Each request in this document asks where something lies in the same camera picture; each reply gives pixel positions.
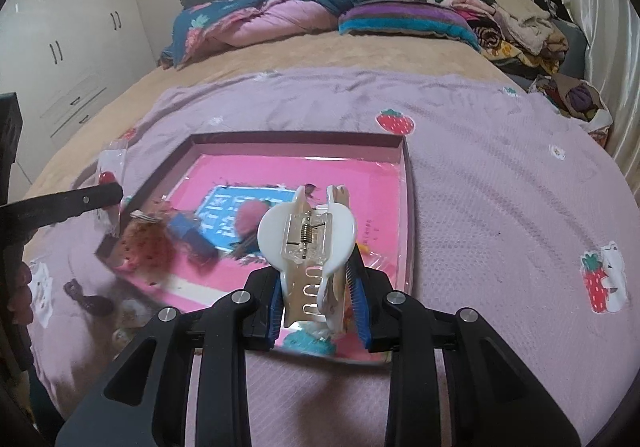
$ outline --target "plastic bag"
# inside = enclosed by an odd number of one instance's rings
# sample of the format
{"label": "plastic bag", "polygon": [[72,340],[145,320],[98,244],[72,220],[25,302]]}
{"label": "plastic bag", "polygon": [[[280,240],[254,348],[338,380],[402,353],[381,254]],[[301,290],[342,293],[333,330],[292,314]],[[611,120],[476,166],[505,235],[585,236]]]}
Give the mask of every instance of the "plastic bag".
{"label": "plastic bag", "polygon": [[[125,160],[127,156],[128,140],[113,140],[102,148],[98,155],[95,183],[117,182],[122,185],[124,180]],[[120,206],[104,207],[95,211],[95,228],[111,236],[120,236]]]}

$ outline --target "drawer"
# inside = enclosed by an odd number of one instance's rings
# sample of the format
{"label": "drawer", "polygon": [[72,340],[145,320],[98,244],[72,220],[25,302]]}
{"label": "drawer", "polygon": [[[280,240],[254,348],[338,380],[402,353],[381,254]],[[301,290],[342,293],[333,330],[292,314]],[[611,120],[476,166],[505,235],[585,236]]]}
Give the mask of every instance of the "drawer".
{"label": "drawer", "polygon": [[104,90],[103,82],[98,75],[89,75],[82,79],[67,93],[61,95],[41,114],[40,118],[52,135],[62,124],[78,112],[85,104],[91,102]]}
{"label": "drawer", "polygon": [[107,88],[101,90],[96,96],[88,99],[80,108],[75,111],[68,119],[51,134],[51,141],[53,145],[60,149],[64,146],[71,137],[76,134],[84,124],[89,122],[95,114],[97,114],[104,106],[106,106],[111,100],[108,96]]}

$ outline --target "strawberry print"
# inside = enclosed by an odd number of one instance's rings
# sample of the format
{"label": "strawberry print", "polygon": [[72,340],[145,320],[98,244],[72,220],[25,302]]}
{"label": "strawberry print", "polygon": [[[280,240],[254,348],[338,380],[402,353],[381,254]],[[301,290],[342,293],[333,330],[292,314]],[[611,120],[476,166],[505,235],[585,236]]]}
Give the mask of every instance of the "strawberry print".
{"label": "strawberry print", "polygon": [[137,129],[136,128],[129,128],[127,131],[125,131],[122,135],[120,135],[120,138],[124,139],[124,140],[131,140],[133,137],[136,136],[137,133]]}
{"label": "strawberry print", "polygon": [[602,280],[607,278],[607,274],[602,268],[602,262],[598,259],[597,253],[586,253],[582,257],[582,266],[582,280],[589,294],[591,308],[596,313],[605,313],[609,289],[602,286]]}
{"label": "strawberry print", "polygon": [[102,171],[98,176],[98,185],[105,185],[106,183],[115,183],[116,175],[111,171]]}
{"label": "strawberry print", "polygon": [[385,110],[376,117],[380,127],[394,135],[411,135],[414,132],[414,120],[400,112]]}

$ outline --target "red pom pom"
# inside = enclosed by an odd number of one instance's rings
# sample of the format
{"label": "red pom pom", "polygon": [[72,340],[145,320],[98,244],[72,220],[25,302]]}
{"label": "red pom pom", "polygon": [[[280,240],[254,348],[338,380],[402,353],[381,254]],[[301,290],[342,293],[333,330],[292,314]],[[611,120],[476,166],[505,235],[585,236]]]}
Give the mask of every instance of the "red pom pom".
{"label": "red pom pom", "polygon": [[246,237],[254,232],[268,210],[269,206],[260,200],[243,202],[236,213],[235,227],[238,236]]}
{"label": "red pom pom", "polygon": [[103,171],[98,177],[98,185],[104,185],[106,183],[115,183],[116,176],[111,171]]}

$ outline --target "blue card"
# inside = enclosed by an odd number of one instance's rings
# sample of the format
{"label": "blue card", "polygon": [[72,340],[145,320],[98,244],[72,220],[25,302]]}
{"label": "blue card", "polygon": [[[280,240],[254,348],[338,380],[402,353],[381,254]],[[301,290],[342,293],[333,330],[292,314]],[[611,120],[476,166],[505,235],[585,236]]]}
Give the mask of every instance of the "blue card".
{"label": "blue card", "polygon": [[238,187],[217,185],[205,196],[196,210],[201,220],[200,234],[220,250],[231,252],[232,243],[238,243],[234,222],[238,207],[246,200],[265,200],[271,206],[290,202],[296,192],[278,187]]}

